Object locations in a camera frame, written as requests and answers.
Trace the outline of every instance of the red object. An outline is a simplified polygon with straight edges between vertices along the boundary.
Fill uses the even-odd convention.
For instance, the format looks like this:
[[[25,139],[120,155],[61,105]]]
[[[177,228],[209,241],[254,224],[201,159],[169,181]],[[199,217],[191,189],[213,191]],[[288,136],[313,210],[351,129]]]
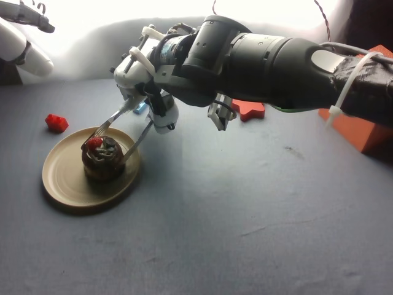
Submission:
[[[393,53],[382,45],[376,46],[370,51],[382,52],[386,57],[393,57]],[[319,115],[327,120],[329,110],[320,109]],[[393,138],[393,128],[387,128],[356,117],[339,115],[333,121],[333,127],[359,152],[368,152],[383,141]]]
[[[242,120],[243,122],[248,121],[252,118],[265,117],[265,106],[261,103],[232,100],[232,108],[240,113],[240,120]]]
[[[93,137],[88,140],[87,148],[89,151],[94,151],[96,148],[99,148],[102,143],[103,139],[101,137]]]
[[[64,132],[68,128],[68,122],[66,118],[49,114],[45,119],[49,129],[53,132]]]

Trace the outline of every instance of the beige plate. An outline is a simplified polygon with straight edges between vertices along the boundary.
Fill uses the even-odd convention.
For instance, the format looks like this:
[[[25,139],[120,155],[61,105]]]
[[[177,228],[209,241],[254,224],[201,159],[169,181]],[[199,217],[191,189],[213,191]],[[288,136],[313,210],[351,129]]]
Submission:
[[[103,205],[117,198],[138,174],[141,158],[138,150],[128,159],[124,172],[109,183],[95,183],[85,176],[82,163],[84,143],[97,127],[75,132],[50,151],[42,169],[45,189],[56,201],[71,207],[86,208]],[[124,132],[110,128],[105,135],[115,139],[125,153],[134,141]]]

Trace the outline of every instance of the gray table surface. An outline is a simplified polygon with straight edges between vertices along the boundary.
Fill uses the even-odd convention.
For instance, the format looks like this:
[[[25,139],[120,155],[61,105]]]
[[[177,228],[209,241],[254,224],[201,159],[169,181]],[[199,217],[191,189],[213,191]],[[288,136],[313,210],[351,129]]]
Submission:
[[[72,216],[43,197],[46,155],[122,102],[113,80],[0,88],[0,294],[393,293],[393,171],[317,112],[230,122],[179,102],[139,147],[140,183]],[[47,131],[47,114],[69,128]],[[129,113],[114,127],[136,138]]]

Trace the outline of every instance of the strawberry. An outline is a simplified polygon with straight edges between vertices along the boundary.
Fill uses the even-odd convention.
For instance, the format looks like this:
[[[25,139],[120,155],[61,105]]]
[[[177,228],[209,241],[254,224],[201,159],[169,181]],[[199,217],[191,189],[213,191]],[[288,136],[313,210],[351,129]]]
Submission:
[[[103,143],[103,139],[101,137],[93,137],[90,138],[87,142],[87,148],[89,151],[94,151],[96,148],[99,148]]]

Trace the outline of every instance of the orange box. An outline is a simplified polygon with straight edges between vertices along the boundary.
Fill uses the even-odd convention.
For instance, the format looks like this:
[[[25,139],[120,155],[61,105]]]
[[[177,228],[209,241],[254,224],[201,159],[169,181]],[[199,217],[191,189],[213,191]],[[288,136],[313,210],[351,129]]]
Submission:
[[[393,53],[382,45],[376,46],[370,49],[370,51],[378,51],[387,57],[393,58]],[[318,114],[324,120],[329,118],[328,109],[320,109]],[[393,128],[346,115],[339,115],[332,125],[359,152],[368,152],[382,142],[393,138]]]

